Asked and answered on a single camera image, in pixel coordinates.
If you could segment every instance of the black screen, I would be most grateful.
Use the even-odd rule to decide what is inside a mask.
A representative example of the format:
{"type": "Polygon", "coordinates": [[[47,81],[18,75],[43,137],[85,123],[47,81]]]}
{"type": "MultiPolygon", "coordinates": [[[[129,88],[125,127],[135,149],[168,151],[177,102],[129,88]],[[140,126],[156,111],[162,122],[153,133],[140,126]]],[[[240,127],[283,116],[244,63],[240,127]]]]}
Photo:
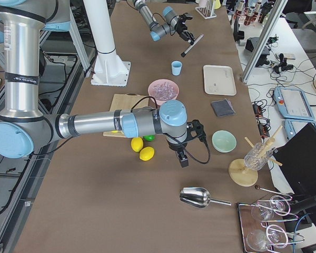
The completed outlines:
{"type": "MultiPolygon", "coordinates": [[[[316,128],[311,123],[274,156],[283,163],[280,168],[295,194],[316,195],[316,128]]],[[[312,213],[310,218],[316,226],[316,207],[307,212],[312,213]]]]}

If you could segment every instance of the white tray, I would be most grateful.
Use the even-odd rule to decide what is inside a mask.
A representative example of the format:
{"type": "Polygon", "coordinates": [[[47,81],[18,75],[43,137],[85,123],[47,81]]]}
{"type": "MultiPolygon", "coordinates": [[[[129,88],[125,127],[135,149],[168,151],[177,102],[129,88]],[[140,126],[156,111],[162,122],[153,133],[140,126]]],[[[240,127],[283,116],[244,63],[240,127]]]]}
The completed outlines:
{"type": "Polygon", "coordinates": [[[204,66],[205,92],[210,95],[236,95],[233,70],[228,66],[204,66]]]}

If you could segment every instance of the brown table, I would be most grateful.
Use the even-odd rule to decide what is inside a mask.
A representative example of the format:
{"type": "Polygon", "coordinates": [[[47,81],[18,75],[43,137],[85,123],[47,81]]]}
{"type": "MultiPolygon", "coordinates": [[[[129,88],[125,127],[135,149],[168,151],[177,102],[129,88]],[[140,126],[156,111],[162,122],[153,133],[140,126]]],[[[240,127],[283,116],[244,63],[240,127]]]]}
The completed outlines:
{"type": "MultiPolygon", "coordinates": [[[[199,119],[208,134],[212,159],[201,165],[190,160],[181,168],[164,136],[151,145],[156,154],[148,162],[139,160],[130,140],[88,134],[59,149],[51,162],[33,204],[15,252],[241,252],[236,205],[211,204],[197,209],[179,200],[183,187],[207,188],[212,197],[236,202],[254,202],[264,195],[253,187],[241,187],[229,177],[228,166],[250,150],[243,140],[260,136],[252,112],[248,89],[239,81],[239,62],[224,8],[217,18],[204,20],[191,4],[169,4],[177,13],[189,12],[189,30],[204,38],[183,59],[187,43],[177,35],[152,42],[141,15],[125,2],[117,3],[112,26],[117,53],[131,61],[127,87],[82,86],[72,114],[108,111],[114,93],[147,94],[148,85],[167,78],[180,87],[178,99],[187,109],[189,121],[199,119]],[[171,62],[181,60],[180,76],[171,74],[171,62]],[[210,102],[223,96],[207,95],[203,88],[203,65],[233,68],[237,95],[229,97],[235,116],[217,118],[210,102]],[[211,145],[220,129],[232,132],[238,141],[234,151],[223,154],[211,145]]],[[[167,4],[150,4],[161,13],[167,4]]],[[[199,141],[188,146],[201,160],[206,149],[199,141]]],[[[259,172],[260,184],[272,188],[268,170],[259,172]]]]}

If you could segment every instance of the mint green bowl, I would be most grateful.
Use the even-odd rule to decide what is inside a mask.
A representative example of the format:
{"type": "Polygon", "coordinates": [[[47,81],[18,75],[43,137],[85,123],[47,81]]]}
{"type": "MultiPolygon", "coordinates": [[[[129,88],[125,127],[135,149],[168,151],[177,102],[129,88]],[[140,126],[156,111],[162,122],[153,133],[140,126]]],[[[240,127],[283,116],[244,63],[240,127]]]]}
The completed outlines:
{"type": "Polygon", "coordinates": [[[231,152],[236,147],[236,138],[228,131],[216,131],[212,136],[212,144],[221,153],[231,152]]]}

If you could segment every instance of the yellow lemon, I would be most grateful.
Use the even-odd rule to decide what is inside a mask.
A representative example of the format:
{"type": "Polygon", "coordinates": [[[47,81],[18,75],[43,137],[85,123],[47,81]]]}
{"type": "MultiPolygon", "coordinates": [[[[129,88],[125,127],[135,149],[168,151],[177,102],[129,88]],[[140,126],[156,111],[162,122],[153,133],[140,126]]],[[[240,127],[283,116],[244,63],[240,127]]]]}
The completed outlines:
{"type": "Polygon", "coordinates": [[[153,158],[153,156],[154,149],[152,147],[146,147],[139,153],[139,158],[143,161],[149,161],[149,159],[153,158]]]}
{"type": "Polygon", "coordinates": [[[131,148],[133,151],[139,152],[142,150],[143,146],[144,142],[142,138],[136,137],[131,140],[131,148]]]}

